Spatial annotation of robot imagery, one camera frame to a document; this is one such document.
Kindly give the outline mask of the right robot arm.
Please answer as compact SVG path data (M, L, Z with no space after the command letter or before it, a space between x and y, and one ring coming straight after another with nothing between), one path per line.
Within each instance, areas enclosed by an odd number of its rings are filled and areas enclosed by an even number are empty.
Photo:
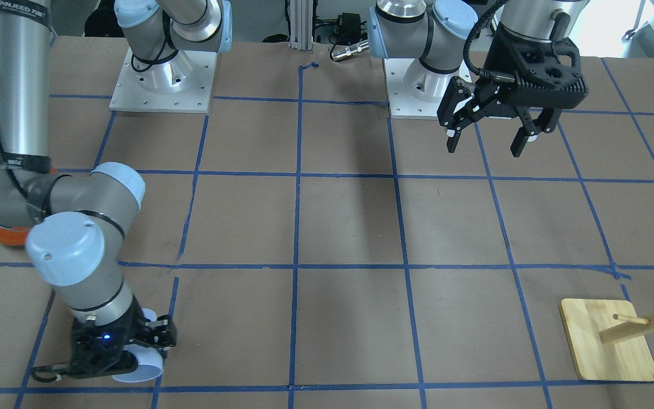
M28 228L26 253L74 316L70 360L31 369L39 382L160 377L177 329L140 306L117 256L145 182L109 161L86 178L52 173L49 1L0 1L0 228Z

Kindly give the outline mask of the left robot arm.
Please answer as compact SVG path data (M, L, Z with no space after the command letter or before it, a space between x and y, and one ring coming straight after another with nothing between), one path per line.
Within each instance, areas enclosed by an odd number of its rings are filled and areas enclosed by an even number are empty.
M377 1L366 23L378 58L414 58L446 76L438 121L453 153L462 132L483 118L519 118L512 156L589 89L570 39L586 1L495 1L478 15L472 1Z

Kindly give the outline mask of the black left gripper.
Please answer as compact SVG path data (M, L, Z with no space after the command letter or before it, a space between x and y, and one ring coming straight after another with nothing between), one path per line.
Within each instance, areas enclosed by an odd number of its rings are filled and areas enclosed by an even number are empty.
M560 110L576 108L588 95L579 49L569 38L530 41L500 25L484 65L477 67L469 55L476 36L470 31L463 49L466 65L479 73L476 86L461 77L451 77L439 102L438 121L446 128L447 150L454 153L457 148L466 126L461 122L468 116L462 113L465 107L472 113L486 110L488 116L518 116L522 127L510 150L512 156L519 157L530 140L554 131ZM542 108L542 112L533 119L528 108Z

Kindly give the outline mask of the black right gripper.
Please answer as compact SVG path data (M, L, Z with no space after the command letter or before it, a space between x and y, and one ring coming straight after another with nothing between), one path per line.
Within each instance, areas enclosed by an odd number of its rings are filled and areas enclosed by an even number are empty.
M177 346L177 327L171 315L148 321L137 300L114 322L97 326L93 319L73 321L70 335L71 357L67 362L49 365L49 373L84 379L135 371L137 359L125 347L164 350Z

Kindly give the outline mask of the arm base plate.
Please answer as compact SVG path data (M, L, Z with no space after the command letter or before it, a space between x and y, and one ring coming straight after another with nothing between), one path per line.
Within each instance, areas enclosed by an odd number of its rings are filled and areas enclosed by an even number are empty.
M449 80L460 77L472 83L464 62L449 74L431 72L416 58L389 58L383 63L390 115L395 119L436 120Z
M125 55L109 108L141 113L207 114L215 80L214 52L181 51L173 60L136 72L143 64Z

